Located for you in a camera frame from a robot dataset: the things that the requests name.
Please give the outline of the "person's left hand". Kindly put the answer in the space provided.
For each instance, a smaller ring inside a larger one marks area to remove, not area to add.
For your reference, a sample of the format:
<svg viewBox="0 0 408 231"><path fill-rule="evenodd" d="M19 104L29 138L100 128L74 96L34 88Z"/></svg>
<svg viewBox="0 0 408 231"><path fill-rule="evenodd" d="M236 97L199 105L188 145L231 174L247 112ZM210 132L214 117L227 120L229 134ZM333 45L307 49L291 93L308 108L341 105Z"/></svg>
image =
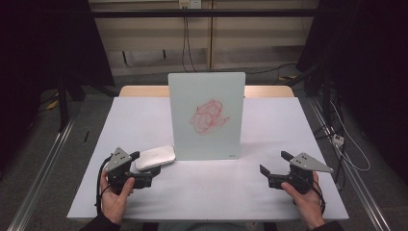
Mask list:
<svg viewBox="0 0 408 231"><path fill-rule="evenodd" d="M100 178L100 186L102 190L101 209L103 215L112 223L117 225L122 223L127 208L127 198L133 192L134 183L135 179L129 178L125 182L121 193L115 194L109 186L106 171L102 171Z"/></svg>

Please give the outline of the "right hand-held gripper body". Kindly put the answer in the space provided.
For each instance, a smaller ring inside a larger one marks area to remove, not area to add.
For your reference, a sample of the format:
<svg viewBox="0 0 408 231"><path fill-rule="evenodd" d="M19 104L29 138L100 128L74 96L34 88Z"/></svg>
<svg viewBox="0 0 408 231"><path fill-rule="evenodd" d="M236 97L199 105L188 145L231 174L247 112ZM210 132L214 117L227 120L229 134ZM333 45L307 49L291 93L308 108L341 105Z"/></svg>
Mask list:
<svg viewBox="0 0 408 231"><path fill-rule="evenodd" d="M299 193L305 194L314 185L314 171L330 172L334 169L302 152L289 161L290 172L287 175L272 174L268 177L268 186L282 190L283 182L290 183Z"/></svg>

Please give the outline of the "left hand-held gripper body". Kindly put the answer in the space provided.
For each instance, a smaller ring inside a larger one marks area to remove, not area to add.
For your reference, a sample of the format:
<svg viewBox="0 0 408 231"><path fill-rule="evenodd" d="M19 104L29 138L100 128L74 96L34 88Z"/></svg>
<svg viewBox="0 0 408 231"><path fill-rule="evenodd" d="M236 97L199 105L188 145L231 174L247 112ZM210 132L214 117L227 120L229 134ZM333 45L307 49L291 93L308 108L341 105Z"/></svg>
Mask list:
<svg viewBox="0 0 408 231"><path fill-rule="evenodd" d="M105 171L108 176L108 183L115 194L120 194L125 182L129 178L134 178L133 189L150 188L153 176L150 172L134 173L130 170L134 162L126 151L118 147L111 155Z"/></svg>

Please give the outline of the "white wall outlet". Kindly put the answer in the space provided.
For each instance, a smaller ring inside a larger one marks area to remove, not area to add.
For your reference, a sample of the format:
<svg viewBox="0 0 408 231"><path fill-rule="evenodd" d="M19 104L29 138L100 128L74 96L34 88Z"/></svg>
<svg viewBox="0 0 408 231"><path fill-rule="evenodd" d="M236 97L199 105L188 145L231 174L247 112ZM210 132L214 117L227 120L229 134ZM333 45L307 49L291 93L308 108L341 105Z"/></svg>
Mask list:
<svg viewBox="0 0 408 231"><path fill-rule="evenodd" d="M200 9L202 7L201 0L179 0L180 9Z"/></svg>

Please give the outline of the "pale green glass whiteboard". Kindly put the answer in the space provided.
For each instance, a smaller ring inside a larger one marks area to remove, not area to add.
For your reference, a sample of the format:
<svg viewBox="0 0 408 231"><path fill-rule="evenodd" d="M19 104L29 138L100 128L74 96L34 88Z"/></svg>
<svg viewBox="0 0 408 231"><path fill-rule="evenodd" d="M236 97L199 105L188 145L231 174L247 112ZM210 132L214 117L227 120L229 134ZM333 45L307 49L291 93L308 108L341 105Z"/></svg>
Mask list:
<svg viewBox="0 0 408 231"><path fill-rule="evenodd" d="M245 74L170 73L167 79L176 158L239 158Z"/></svg>

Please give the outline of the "white whiteboard eraser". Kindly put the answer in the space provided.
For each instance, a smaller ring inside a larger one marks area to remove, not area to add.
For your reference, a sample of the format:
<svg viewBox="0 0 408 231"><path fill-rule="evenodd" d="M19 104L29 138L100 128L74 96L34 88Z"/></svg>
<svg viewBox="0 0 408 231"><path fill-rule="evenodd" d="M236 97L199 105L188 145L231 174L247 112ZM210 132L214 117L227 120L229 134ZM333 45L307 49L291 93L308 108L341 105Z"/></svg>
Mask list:
<svg viewBox="0 0 408 231"><path fill-rule="evenodd" d="M135 161L135 167L137 170L148 170L174 161L175 152L173 146L165 145L142 151Z"/></svg>

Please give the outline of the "black metal stand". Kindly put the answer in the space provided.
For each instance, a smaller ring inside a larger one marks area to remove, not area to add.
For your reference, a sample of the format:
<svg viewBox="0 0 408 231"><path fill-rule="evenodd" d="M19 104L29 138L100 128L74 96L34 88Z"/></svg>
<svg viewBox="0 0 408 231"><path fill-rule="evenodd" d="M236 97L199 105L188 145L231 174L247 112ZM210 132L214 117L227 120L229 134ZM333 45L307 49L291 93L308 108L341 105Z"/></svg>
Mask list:
<svg viewBox="0 0 408 231"><path fill-rule="evenodd" d="M68 108L66 102L66 89L64 83L64 77L61 75L58 78L58 97L60 105L60 128L59 131L62 132L68 123Z"/></svg>

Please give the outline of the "person's right hand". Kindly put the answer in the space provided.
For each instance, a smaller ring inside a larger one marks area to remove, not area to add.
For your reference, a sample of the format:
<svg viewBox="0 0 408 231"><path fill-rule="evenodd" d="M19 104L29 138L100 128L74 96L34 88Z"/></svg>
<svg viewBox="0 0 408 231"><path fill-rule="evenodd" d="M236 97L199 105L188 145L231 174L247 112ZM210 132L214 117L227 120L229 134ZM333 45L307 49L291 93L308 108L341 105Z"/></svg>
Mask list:
<svg viewBox="0 0 408 231"><path fill-rule="evenodd" d="M318 187L319 177L314 172L314 187L305 194L299 193L290 183L281 184L282 189L293 199L301 220L308 231L322 226L325 221L321 212L321 193Z"/></svg>

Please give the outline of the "white table cover sheet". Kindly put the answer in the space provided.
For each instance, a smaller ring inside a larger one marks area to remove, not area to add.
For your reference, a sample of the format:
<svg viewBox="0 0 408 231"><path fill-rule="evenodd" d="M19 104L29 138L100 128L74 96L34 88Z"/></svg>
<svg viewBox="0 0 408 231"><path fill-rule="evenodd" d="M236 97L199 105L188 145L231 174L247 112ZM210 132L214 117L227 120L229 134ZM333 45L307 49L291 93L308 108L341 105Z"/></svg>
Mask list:
<svg viewBox="0 0 408 231"><path fill-rule="evenodd" d="M68 217L95 216L98 170L117 147L134 152L172 141L168 98L116 98ZM322 158L299 100L245 98L239 159L175 161L163 167L151 187L129 197L125 217L141 221L295 220L299 214L292 199L270 188L260 172L266 167L276 174L287 173L283 151Z"/></svg>

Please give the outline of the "metal floor rail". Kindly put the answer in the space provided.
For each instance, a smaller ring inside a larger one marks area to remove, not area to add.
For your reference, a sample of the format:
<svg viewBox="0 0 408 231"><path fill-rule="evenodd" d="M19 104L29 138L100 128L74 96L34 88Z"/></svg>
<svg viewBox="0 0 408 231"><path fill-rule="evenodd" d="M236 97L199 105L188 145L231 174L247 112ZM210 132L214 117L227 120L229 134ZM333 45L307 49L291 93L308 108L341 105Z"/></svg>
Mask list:
<svg viewBox="0 0 408 231"><path fill-rule="evenodd" d="M43 192L45 184L51 174L54 165L56 164L59 156L64 148L67 138L70 135L73 124L76 117L73 116L68 120L66 126L61 132L58 133L53 145L48 152L46 159L44 160L39 172L35 178L34 183L31 185L30 190L27 192L22 203L14 215L11 224L7 228L7 231L24 231L28 221L34 212L39 198Z"/></svg>
<svg viewBox="0 0 408 231"><path fill-rule="evenodd" d="M345 151L342 151L338 145L336 145L330 133L334 129L323 118L322 107L317 100L310 99L310 105L313 108L319 123L323 126L323 131L333 146L336 157L340 161L340 165L343 168L343 173L347 177L347 182L353 187L359 200L364 207L366 214L368 215L371 223L374 226L375 231L392 231L391 226L386 221L383 212L378 206L378 203L373 198L366 184L360 176L360 170L351 164L348 155Z"/></svg>

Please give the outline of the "black horizontal bar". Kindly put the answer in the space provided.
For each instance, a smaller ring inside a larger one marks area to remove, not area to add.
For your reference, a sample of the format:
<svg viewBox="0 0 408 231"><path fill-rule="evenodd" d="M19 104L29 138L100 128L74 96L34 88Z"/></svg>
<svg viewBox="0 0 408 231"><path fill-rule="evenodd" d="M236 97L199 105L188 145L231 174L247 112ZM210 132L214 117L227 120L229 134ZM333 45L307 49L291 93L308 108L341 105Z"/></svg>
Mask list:
<svg viewBox="0 0 408 231"><path fill-rule="evenodd" d="M319 10L280 9L280 10L131 10L131 11L93 11L95 18L121 17L302 17L322 14Z"/></svg>

